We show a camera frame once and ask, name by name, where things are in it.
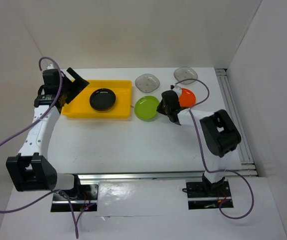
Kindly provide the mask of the clear grey plate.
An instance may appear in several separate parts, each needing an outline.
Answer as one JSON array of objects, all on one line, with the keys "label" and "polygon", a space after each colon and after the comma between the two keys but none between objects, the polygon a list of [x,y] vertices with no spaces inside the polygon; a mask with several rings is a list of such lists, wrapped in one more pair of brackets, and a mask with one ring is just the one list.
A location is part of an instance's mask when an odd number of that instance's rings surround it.
[{"label": "clear grey plate", "polygon": [[177,68],[173,76],[178,83],[183,85],[190,85],[199,79],[197,72],[190,67]]},{"label": "clear grey plate", "polygon": [[135,86],[143,93],[151,93],[160,87],[160,81],[153,74],[146,73],[136,78]]}]

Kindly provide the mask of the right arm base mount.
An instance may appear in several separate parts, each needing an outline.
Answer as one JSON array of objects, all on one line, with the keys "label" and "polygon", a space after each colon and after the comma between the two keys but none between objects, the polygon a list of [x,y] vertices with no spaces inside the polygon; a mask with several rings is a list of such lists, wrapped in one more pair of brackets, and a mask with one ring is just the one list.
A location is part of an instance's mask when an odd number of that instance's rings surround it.
[{"label": "right arm base mount", "polygon": [[189,210],[206,210],[222,208],[233,208],[232,194],[228,181],[215,190],[206,192],[202,182],[186,182],[182,190],[187,196]]}]

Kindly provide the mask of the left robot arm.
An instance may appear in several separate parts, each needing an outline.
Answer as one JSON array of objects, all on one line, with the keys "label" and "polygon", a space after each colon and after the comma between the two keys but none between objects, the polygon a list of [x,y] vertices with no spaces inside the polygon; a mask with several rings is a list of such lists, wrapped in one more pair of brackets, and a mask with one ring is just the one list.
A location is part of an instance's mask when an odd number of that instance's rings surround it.
[{"label": "left robot arm", "polygon": [[73,79],[57,69],[43,71],[44,84],[34,100],[33,127],[17,155],[6,160],[10,178],[19,192],[64,190],[65,195],[72,200],[82,195],[77,176],[58,173],[48,160],[51,136],[62,108],[89,85],[71,67],[66,72]]}]

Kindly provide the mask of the green plate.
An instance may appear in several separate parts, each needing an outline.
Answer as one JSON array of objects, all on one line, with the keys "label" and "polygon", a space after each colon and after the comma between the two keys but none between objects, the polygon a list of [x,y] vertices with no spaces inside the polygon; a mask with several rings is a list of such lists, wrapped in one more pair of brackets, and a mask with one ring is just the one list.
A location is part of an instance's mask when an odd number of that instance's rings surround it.
[{"label": "green plate", "polygon": [[134,105],[136,117],[142,121],[150,121],[157,115],[159,100],[151,95],[141,97]]}]

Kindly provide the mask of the orange plate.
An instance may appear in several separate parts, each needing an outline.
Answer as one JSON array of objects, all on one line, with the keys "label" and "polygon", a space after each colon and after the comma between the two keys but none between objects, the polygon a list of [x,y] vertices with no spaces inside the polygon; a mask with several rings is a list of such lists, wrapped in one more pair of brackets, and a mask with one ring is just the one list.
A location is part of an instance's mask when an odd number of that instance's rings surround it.
[{"label": "orange plate", "polygon": [[105,113],[105,112],[109,112],[112,111],[115,107],[111,106],[108,108],[97,108],[97,107],[92,107],[93,111],[99,112],[99,113]]},{"label": "orange plate", "polygon": [[197,103],[197,98],[195,94],[187,88],[181,89],[181,95],[179,96],[178,100],[181,107],[187,108]]}]

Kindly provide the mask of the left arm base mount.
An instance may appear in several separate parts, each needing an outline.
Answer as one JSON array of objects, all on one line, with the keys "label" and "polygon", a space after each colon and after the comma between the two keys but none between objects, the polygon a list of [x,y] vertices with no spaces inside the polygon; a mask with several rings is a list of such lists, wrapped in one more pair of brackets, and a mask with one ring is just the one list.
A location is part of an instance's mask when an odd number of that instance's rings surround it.
[{"label": "left arm base mount", "polygon": [[[77,192],[69,197],[73,211],[96,212],[98,209],[98,193],[98,183],[81,184]],[[70,212],[71,209],[67,197],[62,193],[54,193],[50,211],[52,213]]]}]

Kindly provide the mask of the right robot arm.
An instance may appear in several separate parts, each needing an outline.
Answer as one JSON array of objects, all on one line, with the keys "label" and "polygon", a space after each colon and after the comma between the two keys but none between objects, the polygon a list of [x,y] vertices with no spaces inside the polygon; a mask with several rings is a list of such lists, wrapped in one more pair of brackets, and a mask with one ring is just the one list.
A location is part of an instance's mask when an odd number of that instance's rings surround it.
[{"label": "right robot arm", "polygon": [[205,169],[201,189],[205,195],[213,196],[223,184],[228,160],[242,140],[228,112],[224,109],[206,112],[181,107],[179,96],[174,90],[161,94],[156,111],[176,125],[195,128]]}]

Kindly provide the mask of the black plate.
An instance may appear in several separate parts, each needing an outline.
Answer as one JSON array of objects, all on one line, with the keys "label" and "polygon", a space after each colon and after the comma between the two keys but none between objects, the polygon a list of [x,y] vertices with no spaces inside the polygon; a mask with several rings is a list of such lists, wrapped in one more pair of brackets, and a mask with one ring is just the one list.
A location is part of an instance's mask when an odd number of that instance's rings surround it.
[{"label": "black plate", "polygon": [[92,108],[110,108],[115,105],[116,94],[108,88],[95,90],[89,97],[89,104]]}]

